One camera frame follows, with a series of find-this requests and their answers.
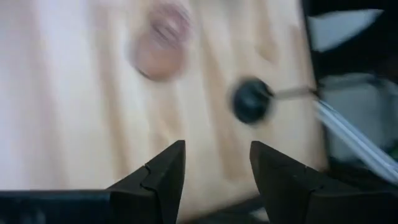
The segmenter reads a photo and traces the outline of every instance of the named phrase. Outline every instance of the wooden surface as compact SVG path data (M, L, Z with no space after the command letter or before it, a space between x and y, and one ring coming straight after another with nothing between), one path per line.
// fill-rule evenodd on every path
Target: wooden surface
M326 166L311 97L276 103L255 127L228 108L244 76L275 91L313 84L299 1L181 1L188 59L168 83L129 61L153 1L0 2L1 189L105 188L185 139L188 218L257 194L252 140Z

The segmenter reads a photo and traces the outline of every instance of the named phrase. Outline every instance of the black ball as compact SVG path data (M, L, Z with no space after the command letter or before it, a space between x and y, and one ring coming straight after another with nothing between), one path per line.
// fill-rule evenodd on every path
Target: black ball
M270 111L274 94L258 78L247 78L233 94L232 108L235 116L245 124L262 121Z

